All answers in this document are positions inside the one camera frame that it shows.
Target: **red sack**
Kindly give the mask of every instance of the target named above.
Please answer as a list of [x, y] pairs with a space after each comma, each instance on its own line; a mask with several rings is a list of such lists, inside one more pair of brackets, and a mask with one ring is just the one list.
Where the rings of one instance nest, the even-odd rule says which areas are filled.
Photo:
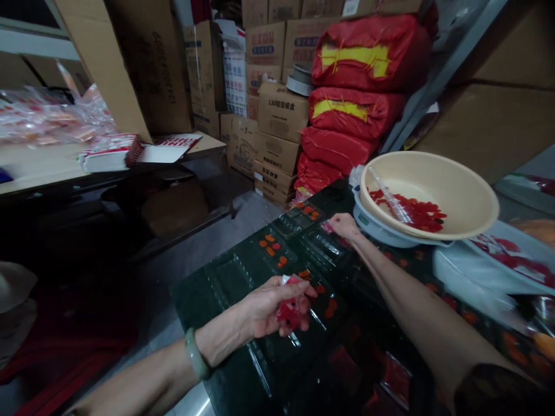
[[365, 142], [345, 133], [305, 127], [301, 130], [302, 150], [312, 159], [338, 168], [348, 176], [355, 166], [366, 163], [378, 142]]
[[371, 16], [330, 26], [318, 40], [315, 86], [412, 92], [425, 82], [432, 41], [411, 14]]
[[309, 98], [310, 124], [374, 142], [397, 121], [405, 102], [400, 94], [321, 87]]
[[299, 157], [297, 175], [299, 179], [295, 182], [295, 189], [305, 187], [313, 194], [343, 177], [339, 169], [323, 162], [310, 160], [304, 152]]

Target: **green bracelet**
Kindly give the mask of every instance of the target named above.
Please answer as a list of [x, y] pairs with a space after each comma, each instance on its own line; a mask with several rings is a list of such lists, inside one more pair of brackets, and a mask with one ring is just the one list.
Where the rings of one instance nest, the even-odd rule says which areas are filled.
[[185, 350], [189, 355], [196, 376], [200, 380], [207, 380], [210, 377], [210, 370], [204, 362], [201, 352], [198, 350], [197, 341], [195, 340], [195, 329], [193, 327], [189, 328], [185, 334]]

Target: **beige plastic basin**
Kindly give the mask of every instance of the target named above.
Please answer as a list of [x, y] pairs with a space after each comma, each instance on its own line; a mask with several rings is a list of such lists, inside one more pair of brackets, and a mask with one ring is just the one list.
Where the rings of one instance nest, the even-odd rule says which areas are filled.
[[[379, 190], [372, 165], [392, 194], [431, 201], [447, 214], [438, 233], [421, 231], [394, 218], [367, 191]], [[360, 201], [377, 218], [405, 234], [432, 240], [463, 240], [489, 229], [499, 216], [499, 202], [491, 187], [475, 172], [431, 153], [399, 151], [372, 160], [362, 172]]]

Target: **person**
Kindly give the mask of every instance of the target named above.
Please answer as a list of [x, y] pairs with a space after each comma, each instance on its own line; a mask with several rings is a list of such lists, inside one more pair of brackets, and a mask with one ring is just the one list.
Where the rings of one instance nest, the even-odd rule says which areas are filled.
[[[374, 276], [395, 319], [430, 367], [446, 405], [457, 415], [524, 414], [544, 410], [545, 392], [505, 359], [436, 294], [387, 259], [349, 214], [336, 214], [334, 231], [357, 251]], [[278, 304], [301, 297], [301, 330], [309, 327], [309, 282], [280, 286], [274, 276], [194, 333], [205, 363], [214, 369], [254, 338], [279, 331]], [[123, 370], [72, 407], [78, 416], [164, 415], [199, 378], [179, 340]]]

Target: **forearm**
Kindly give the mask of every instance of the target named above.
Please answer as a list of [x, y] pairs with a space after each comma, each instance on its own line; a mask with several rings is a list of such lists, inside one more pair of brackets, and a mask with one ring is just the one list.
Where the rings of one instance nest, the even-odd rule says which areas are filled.
[[356, 235], [350, 241], [372, 272], [395, 319], [449, 398], [478, 363], [517, 371], [445, 302], [389, 261], [364, 236]]
[[[249, 341], [241, 326], [238, 305], [195, 331], [197, 346], [209, 367], [216, 367]], [[116, 374], [81, 400], [79, 416], [164, 415], [198, 383], [183, 339], [149, 355]]]

